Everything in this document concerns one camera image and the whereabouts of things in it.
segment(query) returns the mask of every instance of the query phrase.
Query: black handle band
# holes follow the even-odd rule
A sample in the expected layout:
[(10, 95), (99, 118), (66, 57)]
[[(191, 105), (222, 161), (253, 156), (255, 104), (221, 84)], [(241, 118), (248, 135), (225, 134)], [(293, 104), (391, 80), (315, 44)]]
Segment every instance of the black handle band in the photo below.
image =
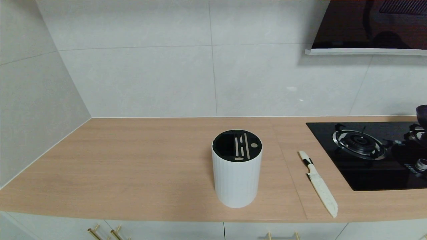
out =
[(313, 164), (313, 161), (311, 160), (311, 158), (309, 158), (309, 159), (304, 158), (302, 161), (304, 162), (304, 164), (306, 166), (308, 166), (309, 164)]

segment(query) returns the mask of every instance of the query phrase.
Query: wooden countertop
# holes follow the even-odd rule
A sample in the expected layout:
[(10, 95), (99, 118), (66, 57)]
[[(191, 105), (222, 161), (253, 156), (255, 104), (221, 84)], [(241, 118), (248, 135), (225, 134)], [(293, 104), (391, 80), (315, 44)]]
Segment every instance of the wooden countertop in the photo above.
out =
[[(427, 218), (427, 189), (354, 192), (306, 122), (415, 117), (91, 119), (0, 190), (0, 210), (63, 217), (241, 222)], [(258, 194), (232, 209), (216, 197), (212, 140), (245, 129), (263, 141)], [(338, 202), (333, 219), (306, 177), (304, 150)]]

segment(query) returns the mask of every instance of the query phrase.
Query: kitchen backsplash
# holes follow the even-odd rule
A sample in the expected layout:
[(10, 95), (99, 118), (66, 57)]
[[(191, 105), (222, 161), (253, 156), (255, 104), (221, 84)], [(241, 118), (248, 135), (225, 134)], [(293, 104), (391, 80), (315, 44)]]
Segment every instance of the kitchen backsplash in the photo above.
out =
[(40, 0), (93, 117), (415, 114), (427, 58), (306, 56), (327, 1)]
[(0, 188), (91, 116), (33, 0), (0, 0)]

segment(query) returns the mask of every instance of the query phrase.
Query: kitchen knife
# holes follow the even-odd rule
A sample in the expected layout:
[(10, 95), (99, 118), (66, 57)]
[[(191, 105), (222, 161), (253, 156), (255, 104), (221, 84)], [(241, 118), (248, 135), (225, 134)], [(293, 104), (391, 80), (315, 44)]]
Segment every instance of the kitchen knife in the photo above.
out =
[(313, 165), (313, 161), (311, 161), (308, 155), (304, 151), (298, 151), (298, 154), (300, 155), (304, 164), (310, 170), (310, 172), (307, 173), (307, 175), (310, 178), (311, 184), (316, 190), (317, 195), (319, 196), (323, 205), (325, 205), (328, 212), (332, 215), (332, 217), (335, 218), (336, 215), (338, 214), (338, 204), (336, 203), (335, 199), (330, 193), (328, 187), (326, 186), (326, 183), (324, 182), (322, 177), (317, 173), (317, 170)]

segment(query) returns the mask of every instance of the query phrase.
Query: dark bowl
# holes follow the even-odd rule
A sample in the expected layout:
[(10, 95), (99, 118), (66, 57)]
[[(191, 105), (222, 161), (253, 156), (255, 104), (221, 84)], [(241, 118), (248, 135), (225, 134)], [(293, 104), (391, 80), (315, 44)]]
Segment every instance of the dark bowl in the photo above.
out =
[(418, 123), (421, 127), (427, 129), (427, 105), (418, 106), (416, 111)]

